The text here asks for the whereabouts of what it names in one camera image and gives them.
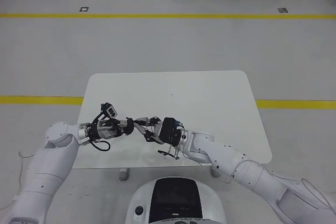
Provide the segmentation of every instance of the black screen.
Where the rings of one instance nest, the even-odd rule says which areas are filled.
[[[167,218],[203,218],[197,184],[186,178],[156,181],[149,223]]]

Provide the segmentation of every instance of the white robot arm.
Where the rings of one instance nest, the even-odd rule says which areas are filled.
[[[23,191],[0,223],[45,223],[52,199],[71,172],[79,146],[90,143],[100,151],[108,151],[108,142],[102,141],[109,145],[106,150],[100,149],[95,143],[100,139],[129,135],[134,128],[147,142],[167,143],[175,148],[174,155],[170,151],[159,153],[179,159],[178,153],[181,151],[191,160],[211,163],[216,171],[230,176],[266,200],[284,224],[336,223],[334,212],[326,204],[328,202],[314,196],[314,190],[308,189],[300,181],[271,175],[263,166],[250,160],[248,155],[228,144],[214,142],[210,135],[185,130],[174,118],[165,118],[164,121],[157,117],[116,120],[116,116],[112,105],[105,103],[92,123],[67,125],[59,122],[52,125],[46,132],[43,147],[38,149],[29,166]],[[154,127],[152,132],[146,128],[149,126]],[[161,222],[186,223],[177,220]],[[209,220],[196,220],[194,223],[209,223]]]

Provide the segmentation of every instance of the black cable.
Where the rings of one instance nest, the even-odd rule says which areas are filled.
[[[164,156],[170,156],[170,157],[173,157],[173,158],[175,158],[176,160],[178,160],[179,159],[179,157],[174,157],[172,154],[170,154],[170,153],[168,153],[168,152],[165,152],[165,151],[162,151],[162,150],[158,150],[158,152],[160,153],[160,154],[163,154]]]
[[[88,140],[88,141],[91,143],[91,145],[92,145],[93,147],[95,147],[97,150],[100,150],[100,151],[102,151],[102,152],[107,152],[108,150],[111,149],[111,144],[110,144],[109,142],[106,142],[106,141],[100,141],[100,142],[104,142],[104,143],[108,144],[108,149],[103,150],[102,148],[100,148],[100,147],[98,147],[97,145],[95,145],[94,142],[93,142],[92,140]]]

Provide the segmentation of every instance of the white tabletop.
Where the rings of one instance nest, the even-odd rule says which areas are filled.
[[[88,82],[78,122],[92,122],[104,102],[113,105],[117,119],[173,117],[186,129],[212,134],[216,142],[229,144],[261,164],[272,158],[248,78],[242,71],[95,74]],[[159,154],[157,150],[167,151],[169,146],[148,143],[137,130],[108,141],[108,152],[81,146],[73,168],[199,165],[181,154],[179,160]]]

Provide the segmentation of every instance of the gray floor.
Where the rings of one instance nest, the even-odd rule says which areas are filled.
[[[75,13],[82,6],[90,13],[336,13],[336,0],[6,0],[0,13]],[[0,19],[0,95],[83,96],[94,73],[227,69],[248,75],[256,99],[336,100],[336,20]],[[34,153],[49,125],[75,123],[79,111],[0,105],[0,207],[18,187],[18,151]],[[259,112],[273,153],[267,167],[336,190],[336,111]],[[279,223],[266,202],[212,179],[205,167],[133,169],[124,183],[114,169],[73,170],[48,223],[123,223],[134,191],[168,175],[211,186],[229,223]]]

